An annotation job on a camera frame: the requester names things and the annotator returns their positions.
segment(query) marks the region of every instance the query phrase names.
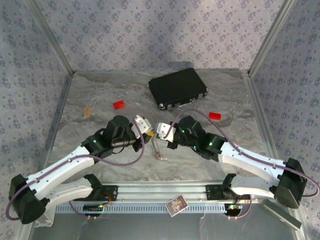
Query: patterned wallpaper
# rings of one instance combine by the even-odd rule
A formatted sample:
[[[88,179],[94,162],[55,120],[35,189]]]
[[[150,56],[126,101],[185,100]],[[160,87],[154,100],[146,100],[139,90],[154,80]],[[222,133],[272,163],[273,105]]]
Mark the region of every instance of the patterned wallpaper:
[[[12,240],[20,221],[5,215],[10,181],[43,165],[67,74],[24,1],[0,1],[0,30],[0,239]]]
[[[283,0],[39,0],[75,71],[248,69]]]
[[[281,157],[299,160],[320,182],[320,1],[300,0],[254,77]],[[307,185],[308,192],[315,187]],[[320,197],[303,210],[320,239]]]

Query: gray marble table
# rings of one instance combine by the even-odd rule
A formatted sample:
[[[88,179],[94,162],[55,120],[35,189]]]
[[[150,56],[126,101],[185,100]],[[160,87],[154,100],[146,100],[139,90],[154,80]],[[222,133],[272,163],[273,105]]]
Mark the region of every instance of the gray marble table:
[[[240,71],[197,71],[208,87],[208,95],[192,104],[161,111],[148,87],[151,78],[167,74],[153,72],[104,72],[75,74],[62,113],[55,143],[48,164],[52,164],[73,151],[88,136],[105,128],[115,115],[123,115],[132,121],[141,115],[154,125],[169,123],[178,113],[195,108],[206,114],[222,114],[219,126],[241,147],[264,154],[253,109]],[[114,110],[113,103],[123,100],[125,108]],[[84,108],[91,108],[91,117],[84,118]],[[218,131],[204,117],[188,113],[201,122],[207,132]],[[250,173],[228,164],[205,160],[186,147],[176,150],[166,148],[167,142],[158,140],[160,153],[167,160],[155,158],[151,146],[146,145],[143,158],[132,166],[112,166],[97,163],[68,181],[93,173],[103,183],[119,181],[211,181],[223,180],[228,173],[251,176]],[[109,161],[128,163],[140,153],[127,147],[122,153],[108,157]]]

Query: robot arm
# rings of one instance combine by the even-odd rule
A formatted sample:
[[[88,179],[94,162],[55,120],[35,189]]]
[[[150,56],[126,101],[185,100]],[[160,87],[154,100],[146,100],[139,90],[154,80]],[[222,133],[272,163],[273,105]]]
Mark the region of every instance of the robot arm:
[[[273,159],[236,146],[240,150],[238,152],[224,137],[203,130],[200,123],[191,116],[186,116],[179,123],[174,124],[172,131],[165,138],[169,127],[170,125],[166,123],[158,123],[156,126],[158,138],[168,141],[168,148],[176,149],[179,145],[189,147],[202,158],[231,164],[258,176],[243,177],[228,174],[222,189],[219,189],[223,191],[226,198],[236,199],[242,195],[256,195],[275,198],[289,208],[299,207],[307,180],[290,171],[275,167],[276,165],[287,167],[304,174],[297,160]],[[270,165],[255,161],[244,154]],[[218,192],[212,194],[216,194],[218,198],[223,197]]]
[[[147,143],[151,139],[147,135],[152,129],[151,124],[138,115],[135,121],[144,142]],[[67,201],[74,199],[94,201],[95,197],[101,193],[102,184],[93,174],[88,174],[78,181],[62,182],[97,163],[98,160],[95,160],[95,157],[104,159],[110,156],[115,148],[128,146],[133,146],[133,149],[138,152],[142,147],[140,134],[136,126],[126,117],[118,115],[108,122],[106,128],[89,136],[73,152],[46,169],[27,178],[21,174],[15,176],[11,180],[9,200],[12,201],[22,224],[35,221],[48,209]],[[25,189],[17,195],[16,193],[22,188]]]

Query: purple cable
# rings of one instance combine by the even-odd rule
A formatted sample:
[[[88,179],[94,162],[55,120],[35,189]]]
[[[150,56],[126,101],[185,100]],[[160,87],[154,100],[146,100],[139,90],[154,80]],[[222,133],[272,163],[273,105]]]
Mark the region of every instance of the purple cable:
[[[244,216],[248,215],[248,213],[249,213],[250,210],[251,210],[251,207],[252,207],[252,197],[251,197],[251,195],[250,195],[250,205],[249,205],[248,210],[245,212],[245,214],[242,214],[241,216],[229,216],[229,217],[230,217],[231,219],[240,219],[240,218],[243,218]]]
[[[44,173],[43,175],[41,175],[40,177],[36,178],[36,181],[33,180],[29,183],[27,183],[26,185],[24,185],[22,188],[20,188],[12,197],[11,199],[9,200],[9,203],[8,205],[6,206],[6,210],[5,210],[5,216],[7,219],[9,220],[12,220],[12,221],[16,221],[16,220],[19,220],[19,217],[11,217],[10,216],[10,207],[12,205],[12,203],[14,202],[14,200],[16,199],[16,197],[23,191],[25,190],[26,188],[28,188],[29,186],[31,186],[32,184],[34,183],[37,183],[39,182],[41,179],[43,179],[44,177],[48,176],[49,174],[51,174],[52,172],[54,172],[55,170],[59,169],[60,167],[62,167],[63,165],[69,163],[68,160],[60,163],[59,165],[55,166],[54,168],[52,168],[51,170],[49,170],[48,172]]]
[[[274,168],[279,168],[279,169],[287,170],[287,171],[289,171],[289,172],[291,172],[291,173],[297,174],[297,175],[299,175],[299,176],[301,176],[301,177],[303,177],[303,178],[305,178],[305,179],[310,180],[310,181],[315,185],[316,191],[315,191],[315,193],[312,193],[312,194],[309,194],[309,195],[303,195],[303,197],[305,197],[305,198],[311,198],[311,197],[315,197],[315,196],[317,196],[317,195],[319,194],[319,192],[320,192],[320,186],[319,186],[319,184],[318,184],[315,180],[313,180],[311,177],[307,176],[306,174],[304,174],[304,173],[302,173],[302,172],[299,172],[299,171],[296,171],[296,170],[293,170],[293,169],[291,169],[291,168],[285,167],[285,166],[280,166],[280,165],[277,165],[277,164],[272,164],[272,163],[267,162],[267,161],[263,161],[263,160],[261,160],[261,159],[259,159],[259,158],[256,158],[256,157],[254,157],[254,156],[251,156],[251,155],[249,155],[249,154],[247,154],[247,153],[245,153],[245,152],[243,152],[243,151],[240,151],[240,149],[239,149],[239,148],[234,144],[234,142],[224,133],[224,131],[218,126],[217,123],[215,123],[214,121],[212,121],[212,120],[211,120],[209,117],[207,117],[202,111],[199,111],[199,110],[197,110],[197,109],[191,108],[191,109],[187,109],[187,110],[179,113],[178,116],[176,116],[176,118],[175,118],[174,121],[172,122],[172,124],[171,124],[171,126],[170,126],[170,128],[169,128],[169,130],[168,130],[168,132],[167,132],[167,134],[164,136],[164,139],[166,139],[166,138],[168,137],[170,131],[172,130],[172,128],[173,128],[173,126],[175,125],[175,123],[178,121],[179,117],[180,117],[182,114],[184,114],[185,112],[188,112],[188,111],[195,111],[195,112],[201,114],[202,116],[204,116],[206,119],[208,119],[208,120],[215,126],[215,128],[218,129],[218,131],[225,137],[225,139],[231,144],[231,146],[234,147],[235,150],[237,150],[240,154],[246,156],[247,158],[249,158],[249,159],[251,159],[251,160],[254,160],[254,161],[256,161],[256,162],[259,162],[259,163],[261,163],[261,164],[265,164],[265,165],[274,167]]]
[[[120,167],[130,166],[130,165],[133,165],[133,164],[135,164],[136,162],[138,162],[138,161],[142,158],[142,156],[144,155],[144,153],[145,153],[145,140],[144,140],[144,137],[143,137],[143,135],[142,135],[142,133],[141,133],[138,125],[137,125],[137,122],[136,122],[136,119],[135,119],[135,118],[133,118],[133,124],[135,125],[135,127],[136,127],[136,129],[137,129],[137,131],[138,131],[138,133],[139,133],[139,135],[140,135],[141,144],[142,144],[142,149],[141,149],[140,156],[139,156],[136,160],[134,160],[134,161],[132,161],[132,162],[128,162],[128,163],[115,163],[115,162],[108,161],[108,160],[105,160],[105,159],[103,159],[103,158],[100,158],[100,157],[98,157],[98,156],[91,156],[91,155],[87,155],[87,154],[74,156],[74,157],[70,158],[71,161],[66,160],[66,161],[60,163],[59,165],[55,166],[54,168],[52,168],[52,169],[49,170],[48,172],[44,173],[44,174],[41,175],[40,177],[36,178],[36,181],[33,180],[33,181],[27,183],[26,185],[24,185],[22,188],[20,188],[20,189],[11,197],[8,205],[6,206],[6,210],[5,210],[5,216],[6,216],[6,218],[9,219],[9,220],[12,220],[12,221],[19,220],[19,217],[11,217],[9,211],[10,211],[10,207],[11,207],[12,203],[14,202],[14,200],[17,198],[17,196],[18,196],[23,190],[25,190],[26,188],[28,188],[29,186],[31,186],[32,184],[34,184],[34,183],[36,183],[36,182],[38,183],[41,179],[45,178],[46,176],[48,176],[48,175],[51,174],[52,172],[56,171],[57,169],[61,168],[61,167],[64,166],[65,164],[71,163],[73,160],[76,160],[76,159],[79,159],[79,158],[93,158],[93,159],[95,159],[95,160],[104,162],[104,163],[106,163],[106,164],[110,164],[110,165],[113,165],[113,166],[120,166]],[[79,213],[79,212],[75,209],[75,207],[72,205],[72,203],[71,203],[70,201],[69,201],[69,204],[70,204],[71,208],[75,211],[75,213],[80,214],[80,215],[84,215],[84,214],[82,214],[82,213]]]

